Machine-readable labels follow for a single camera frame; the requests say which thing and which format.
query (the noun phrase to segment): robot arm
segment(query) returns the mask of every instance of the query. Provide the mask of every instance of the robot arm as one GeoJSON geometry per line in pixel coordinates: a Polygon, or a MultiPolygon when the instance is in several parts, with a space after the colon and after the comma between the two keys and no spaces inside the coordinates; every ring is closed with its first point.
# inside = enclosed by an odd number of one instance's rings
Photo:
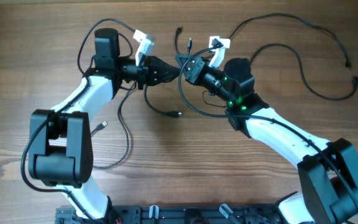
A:
{"type": "MultiPolygon", "coordinates": [[[[145,84],[154,86],[174,79],[179,69],[149,56],[154,43],[150,39],[137,39],[138,36],[146,36],[139,30],[135,31],[134,36],[140,44],[135,60],[119,57],[117,30],[99,29],[94,34],[95,67],[86,71],[89,83],[83,78],[79,87],[63,102],[51,110],[36,110],[32,114],[31,134],[41,122],[67,105],[89,84],[69,108],[37,135],[29,150],[29,172],[33,179],[41,180],[46,186],[71,192],[71,196],[94,220],[115,223],[116,214],[109,197],[100,191],[91,176],[93,152],[90,122],[114,98],[123,80],[135,81],[139,89],[143,89],[145,84]],[[66,147],[48,143],[49,139],[59,137],[67,137],[66,147]]],[[[68,200],[75,207],[77,217],[87,219],[72,198],[68,197],[68,200]]]]}
{"type": "Polygon", "coordinates": [[[210,95],[226,101],[226,115],[235,131],[270,146],[298,169],[303,195],[280,202],[281,216],[288,223],[342,223],[356,215],[356,204],[344,190],[348,185],[358,203],[358,155],[353,145],[345,139],[331,142],[316,137],[283,119],[255,93],[248,59],[234,58],[223,71],[218,69],[230,40],[212,36],[212,46],[220,48],[215,49],[211,61],[184,54],[178,54],[176,60],[184,67],[188,83],[203,86],[210,95]],[[344,180],[327,175],[332,167],[328,162],[344,180]]]}

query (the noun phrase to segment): cable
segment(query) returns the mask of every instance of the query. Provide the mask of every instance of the cable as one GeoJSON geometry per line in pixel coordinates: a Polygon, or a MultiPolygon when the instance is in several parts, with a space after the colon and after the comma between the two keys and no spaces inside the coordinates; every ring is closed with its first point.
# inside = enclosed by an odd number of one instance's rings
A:
{"type": "Polygon", "coordinates": [[[208,91],[208,90],[205,90],[205,91],[203,92],[203,101],[204,101],[204,103],[206,103],[207,105],[217,106],[217,107],[220,107],[220,108],[226,108],[226,107],[227,107],[226,105],[224,105],[224,106],[219,106],[219,105],[215,105],[215,104],[208,103],[207,101],[205,101],[204,93],[206,93],[206,92],[209,92],[209,91],[208,91]]]}
{"type": "Polygon", "coordinates": [[[117,23],[123,25],[125,28],[129,29],[130,31],[135,32],[135,30],[134,30],[133,28],[131,28],[130,26],[128,26],[127,24],[121,22],[121,21],[118,20],[118,19],[106,18],[106,19],[101,19],[101,20],[99,20],[97,23],[95,23],[95,24],[91,27],[91,29],[88,31],[88,33],[85,35],[85,38],[84,38],[84,40],[82,41],[80,50],[78,51],[77,66],[78,66],[78,69],[80,70],[80,72],[81,72],[83,75],[85,75],[85,72],[82,70],[81,65],[80,65],[80,58],[81,58],[82,49],[84,48],[85,42],[86,42],[86,40],[88,39],[88,37],[90,36],[92,30],[93,30],[97,25],[99,25],[100,23],[102,23],[102,22],[104,22],[104,21],[114,21],[114,22],[117,22],[117,23]]]}
{"type": "Polygon", "coordinates": [[[318,26],[314,23],[311,23],[307,20],[304,20],[298,16],[294,16],[294,15],[291,15],[291,14],[285,14],[285,13],[271,13],[271,14],[266,14],[266,15],[263,15],[263,16],[257,16],[257,17],[253,17],[253,18],[250,18],[250,19],[247,19],[243,22],[241,22],[237,28],[233,31],[233,33],[229,36],[229,39],[232,39],[234,34],[240,29],[240,27],[242,27],[242,25],[245,25],[247,24],[248,22],[250,21],[254,21],[254,20],[257,20],[257,19],[264,19],[264,18],[268,18],[268,17],[273,17],[273,16],[283,16],[283,17],[289,17],[289,18],[293,18],[293,19],[297,19],[299,20],[300,22],[312,27],[312,28],[315,28],[315,29],[318,29],[318,30],[323,30],[323,31],[326,31],[328,32],[329,34],[332,35],[332,37],[335,39],[335,41],[338,43],[339,47],[341,48],[342,52],[343,52],[343,55],[345,56],[345,66],[350,68],[352,67],[350,61],[349,61],[349,57],[347,56],[347,52],[346,52],[346,49],[345,47],[342,45],[341,41],[338,39],[338,36],[331,30],[327,29],[327,28],[324,28],[324,27],[321,27],[321,26],[318,26]]]}
{"type": "Polygon", "coordinates": [[[336,175],[338,176],[338,178],[341,180],[341,182],[343,183],[343,185],[345,186],[346,190],[347,190],[347,193],[349,194],[350,198],[352,199],[353,203],[354,203],[354,206],[358,212],[358,202],[356,200],[356,197],[354,196],[353,194],[353,191],[351,190],[351,188],[349,187],[349,184],[347,184],[345,178],[342,176],[342,174],[339,172],[339,170],[337,169],[337,167],[333,164],[333,162],[331,160],[328,159],[328,157],[322,152],[322,150],[317,147],[312,141],[310,141],[308,138],[304,137],[302,134],[300,134],[298,131],[294,130],[292,127],[284,124],[284,123],[281,123],[275,119],[272,119],[272,118],[266,118],[266,117],[263,117],[263,116],[256,116],[256,115],[225,115],[225,114],[210,114],[210,113],[206,113],[204,111],[201,111],[197,108],[195,108],[187,99],[186,97],[184,96],[183,94],[183,89],[181,87],[181,77],[182,77],[182,74],[186,68],[186,66],[189,64],[190,61],[192,61],[196,56],[202,54],[202,53],[205,53],[207,51],[210,51],[210,50],[214,50],[214,49],[217,49],[217,48],[220,48],[222,47],[222,44],[218,44],[218,45],[215,45],[214,47],[210,47],[210,48],[207,48],[207,49],[204,49],[204,50],[200,50],[199,52],[195,53],[194,55],[192,55],[181,67],[180,69],[180,72],[179,72],[179,93],[180,93],[180,96],[182,97],[183,101],[186,103],[187,106],[189,106],[192,110],[194,110],[195,112],[199,113],[199,114],[202,114],[204,116],[209,116],[209,117],[213,117],[213,118],[254,118],[254,119],[262,119],[262,120],[265,120],[265,121],[269,121],[271,123],[275,123],[275,124],[278,124],[278,125],[281,125],[282,127],[284,128],[287,128],[289,131],[291,131],[292,133],[296,134],[299,138],[301,138],[302,140],[304,140],[305,142],[307,142],[311,147],[313,147],[317,152],[318,154],[327,162],[328,166],[336,173],[336,175]]]}
{"type": "Polygon", "coordinates": [[[353,80],[352,80],[352,84],[353,84],[353,90],[347,94],[346,96],[343,96],[343,97],[339,97],[339,98],[332,98],[332,97],[327,97],[327,96],[323,96],[319,93],[317,93],[316,91],[314,91],[308,84],[308,82],[306,81],[306,78],[305,78],[305,74],[303,73],[303,67],[302,67],[302,62],[301,62],[301,58],[298,54],[298,52],[293,49],[292,47],[288,46],[288,45],[285,45],[285,44],[278,44],[278,43],[274,43],[274,44],[267,44],[265,46],[262,46],[260,49],[258,49],[254,54],[253,56],[251,57],[251,59],[249,60],[249,64],[251,65],[252,62],[255,60],[256,56],[258,56],[258,54],[263,51],[264,49],[267,49],[269,47],[274,47],[274,46],[279,46],[279,47],[285,47],[287,49],[290,49],[296,56],[296,59],[298,59],[298,64],[299,64],[299,70],[300,70],[300,73],[301,73],[301,78],[302,78],[302,81],[303,81],[303,84],[305,84],[305,86],[307,87],[308,90],[310,90],[310,92],[312,92],[313,94],[315,94],[316,96],[318,97],[321,97],[325,100],[333,100],[333,101],[341,101],[341,100],[346,100],[348,98],[350,98],[351,96],[353,96],[353,94],[357,91],[357,87],[358,87],[358,77],[353,77],[353,80]]]}
{"type": "Polygon", "coordinates": [[[175,40],[173,41],[173,46],[175,47],[175,51],[177,52],[177,54],[180,54],[180,52],[178,50],[178,38],[179,38],[179,35],[181,34],[182,30],[183,30],[182,27],[177,28],[177,31],[175,32],[175,40]]]}
{"type": "Polygon", "coordinates": [[[135,85],[135,87],[130,87],[130,88],[126,88],[126,87],[123,87],[123,86],[120,86],[119,88],[122,89],[122,90],[130,91],[130,90],[136,89],[136,85],[135,85]]]}
{"type": "Polygon", "coordinates": [[[132,86],[129,88],[129,90],[127,91],[127,93],[125,94],[124,98],[121,100],[121,103],[119,104],[118,106],[118,111],[117,111],[117,116],[118,116],[118,121],[120,122],[124,132],[125,132],[125,137],[127,139],[127,149],[124,153],[124,155],[117,161],[117,162],[113,162],[112,164],[108,165],[108,166],[93,166],[93,168],[96,168],[96,169],[108,169],[108,168],[111,168],[115,165],[118,165],[121,161],[123,161],[127,155],[128,155],[128,152],[129,152],[129,136],[128,136],[128,132],[127,132],[127,128],[125,127],[125,124],[124,122],[122,121],[122,114],[121,114],[121,108],[122,108],[122,105],[124,104],[125,100],[128,98],[129,96],[129,93],[131,92],[131,90],[134,90],[136,88],[136,82],[134,82],[134,84],[132,84],[132,86]]]}
{"type": "Polygon", "coordinates": [[[129,48],[131,50],[131,52],[129,53],[129,55],[126,56],[122,56],[120,58],[129,58],[130,56],[132,56],[132,54],[134,53],[134,49],[132,48],[132,44],[129,42],[128,38],[126,36],[124,36],[124,34],[122,33],[118,33],[118,35],[120,35],[122,38],[124,38],[124,40],[128,43],[129,48]]]}
{"type": "Polygon", "coordinates": [[[153,107],[150,104],[149,100],[147,99],[147,84],[145,84],[143,96],[144,96],[144,101],[146,102],[147,106],[149,106],[149,108],[151,108],[152,110],[154,110],[158,114],[164,115],[164,116],[170,116],[172,118],[179,118],[181,116],[181,112],[179,112],[179,111],[167,111],[167,112],[165,112],[165,111],[160,111],[157,108],[153,107]]]}

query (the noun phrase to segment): wooden table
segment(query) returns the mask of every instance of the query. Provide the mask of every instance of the wooden table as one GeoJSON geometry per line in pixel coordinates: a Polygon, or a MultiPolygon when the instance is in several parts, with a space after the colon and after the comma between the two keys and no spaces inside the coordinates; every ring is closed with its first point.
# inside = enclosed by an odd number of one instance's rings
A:
{"type": "MultiPolygon", "coordinates": [[[[226,60],[250,57],[272,42],[289,44],[301,55],[305,75],[319,93],[342,96],[358,76],[358,1],[149,1],[0,6],[0,223],[52,223],[55,209],[68,205],[61,194],[43,194],[22,181],[19,165],[29,138],[31,113],[64,100],[80,83],[76,56],[88,29],[113,17],[155,35],[153,55],[176,65],[173,37],[183,26],[179,49],[189,37],[193,52],[208,37],[227,37],[238,23],[271,12],[301,16],[335,31],[347,47],[353,68],[344,67],[339,47],[326,34],[287,18],[254,21],[238,33],[226,60]]],[[[131,33],[112,22],[124,35],[131,33]]],[[[93,38],[81,64],[94,53],[93,38]]],[[[134,48],[137,43],[131,39],[134,48]]],[[[121,44],[122,54],[129,48],[121,44]]],[[[358,150],[358,91],[349,100],[333,102],[310,93],[302,84],[293,54],[275,47],[252,65],[256,92],[287,120],[317,136],[348,139],[358,150]]],[[[184,92],[198,108],[203,88],[185,84],[184,92]]],[[[125,151],[125,137],[116,110],[125,91],[105,106],[91,128],[108,121],[93,138],[94,159],[107,164],[125,151]]],[[[122,112],[131,131],[131,152],[119,166],[94,170],[101,190],[114,205],[233,205],[272,203],[300,190],[296,169],[266,145],[232,130],[226,119],[199,115],[181,100],[177,80],[149,89],[149,100],[162,110],[180,110],[180,119],[151,111],[143,92],[134,91],[122,112]]],[[[221,103],[219,99],[208,100],[221,103]]]]}

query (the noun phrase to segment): cable plug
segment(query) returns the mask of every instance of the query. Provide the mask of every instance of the cable plug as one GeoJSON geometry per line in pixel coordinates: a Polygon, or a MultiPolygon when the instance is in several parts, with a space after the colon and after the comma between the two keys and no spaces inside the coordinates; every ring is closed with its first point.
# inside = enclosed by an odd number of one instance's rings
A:
{"type": "Polygon", "coordinates": [[[351,62],[347,60],[347,61],[345,62],[345,67],[346,67],[346,68],[351,68],[351,67],[352,67],[351,62]]]}
{"type": "Polygon", "coordinates": [[[191,38],[189,38],[189,41],[187,42],[187,55],[190,54],[191,46],[193,45],[193,41],[191,38]]]}
{"type": "Polygon", "coordinates": [[[98,131],[102,130],[103,128],[105,128],[107,125],[108,125],[107,121],[103,121],[102,123],[98,124],[96,126],[96,128],[94,128],[91,131],[91,136],[93,136],[96,132],[98,132],[98,131]]]}
{"type": "Polygon", "coordinates": [[[357,88],[357,86],[358,86],[358,77],[353,77],[353,86],[354,86],[354,88],[357,88]]]}
{"type": "Polygon", "coordinates": [[[180,118],[181,117],[181,112],[179,112],[179,111],[169,111],[169,112],[166,112],[165,114],[172,118],[180,118]]]}
{"type": "Polygon", "coordinates": [[[177,35],[181,34],[182,30],[183,30],[183,27],[178,27],[177,28],[177,35]]]}

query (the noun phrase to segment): black joint housing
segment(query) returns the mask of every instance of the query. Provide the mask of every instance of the black joint housing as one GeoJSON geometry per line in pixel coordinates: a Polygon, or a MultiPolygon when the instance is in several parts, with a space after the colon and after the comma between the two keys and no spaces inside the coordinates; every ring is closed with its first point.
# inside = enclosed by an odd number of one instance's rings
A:
{"type": "MultiPolygon", "coordinates": [[[[30,121],[30,135],[53,110],[35,110],[30,121]]],[[[37,135],[29,149],[29,173],[46,186],[57,184],[80,188],[91,176],[93,152],[87,113],[62,113],[37,135]],[[67,137],[66,146],[51,146],[49,139],[67,137]]]]}
{"type": "Polygon", "coordinates": [[[94,32],[94,46],[96,51],[95,68],[114,69],[116,59],[120,54],[118,31],[112,28],[102,28],[94,32]]]}
{"type": "Polygon", "coordinates": [[[227,80],[223,82],[226,91],[237,96],[248,95],[254,92],[255,79],[251,74],[251,67],[246,58],[233,58],[224,65],[227,80]]]}
{"type": "MultiPolygon", "coordinates": [[[[323,151],[336,164],[358,201],[358,155],[341,138],[323,151]]],[[[338,177],[329,178],[323,158],[306,156],[298,164],[305,205],[316,223],[343,223],[357,214],[356,207],[338,177]]]]}

